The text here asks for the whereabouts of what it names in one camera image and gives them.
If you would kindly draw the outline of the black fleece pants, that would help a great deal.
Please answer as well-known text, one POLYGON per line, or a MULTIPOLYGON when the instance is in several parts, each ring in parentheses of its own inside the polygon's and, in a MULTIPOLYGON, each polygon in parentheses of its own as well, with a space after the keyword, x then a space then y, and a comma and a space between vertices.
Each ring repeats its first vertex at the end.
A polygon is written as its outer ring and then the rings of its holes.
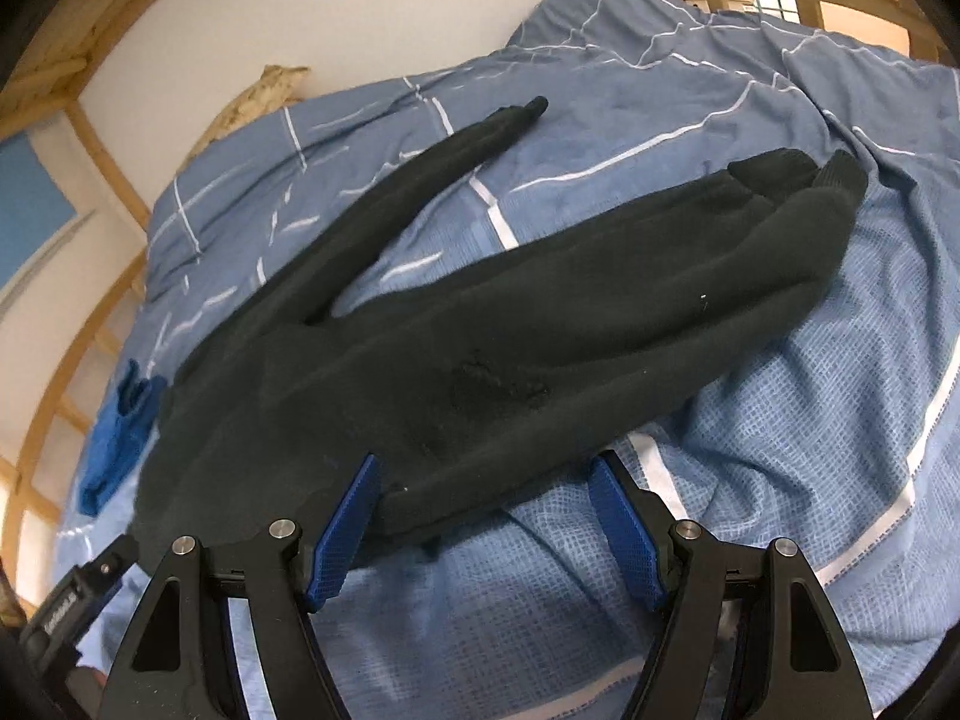
POLYGON ((497 110, 382 179, 190 353, 128 527, 145 569, 178 536, 228 543, 296 514, 366 455, 374 539, 439 535, 679 408, 822 301, 866 172, 781 148, 335 312, 545 107, 497 110))

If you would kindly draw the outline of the folded blue cloth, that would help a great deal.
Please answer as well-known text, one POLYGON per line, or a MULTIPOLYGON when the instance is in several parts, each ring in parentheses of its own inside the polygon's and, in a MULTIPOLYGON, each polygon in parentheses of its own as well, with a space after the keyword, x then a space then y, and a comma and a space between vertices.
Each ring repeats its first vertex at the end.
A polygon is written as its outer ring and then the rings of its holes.
POLYGON ((139 463, 166 387, 163 376, 146 377, 135 359, 127 361, 86 444, 78 483, 78 511, 83 515, 96 517, 139 463))

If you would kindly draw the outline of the blue window blind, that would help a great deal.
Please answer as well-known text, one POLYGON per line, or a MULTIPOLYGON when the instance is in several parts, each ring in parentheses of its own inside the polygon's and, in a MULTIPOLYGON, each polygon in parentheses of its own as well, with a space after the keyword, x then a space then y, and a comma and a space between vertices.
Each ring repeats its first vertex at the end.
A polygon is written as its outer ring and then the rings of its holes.
POLYGON ((7 138, 0 148, 0 284, 75 218, 76 210, 60 192, 32 149, 26 133, 7 138))

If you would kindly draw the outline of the beige patterned pillow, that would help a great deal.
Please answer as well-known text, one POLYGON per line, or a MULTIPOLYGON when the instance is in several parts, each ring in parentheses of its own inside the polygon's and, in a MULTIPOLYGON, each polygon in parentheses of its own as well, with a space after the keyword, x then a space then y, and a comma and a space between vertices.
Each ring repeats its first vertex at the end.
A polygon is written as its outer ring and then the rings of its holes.
POLYGON ((274 114, 275 110, 301 101, 298 88, 308 76, 309 67, 285 67, 285 65, 266 65, 259 78, 251 86, 236 96, 218 112, 213 121, 206 126, 200 138, 185 156, 182 167, 195 160, 212 143, 228 137, 260 117, 274 114))

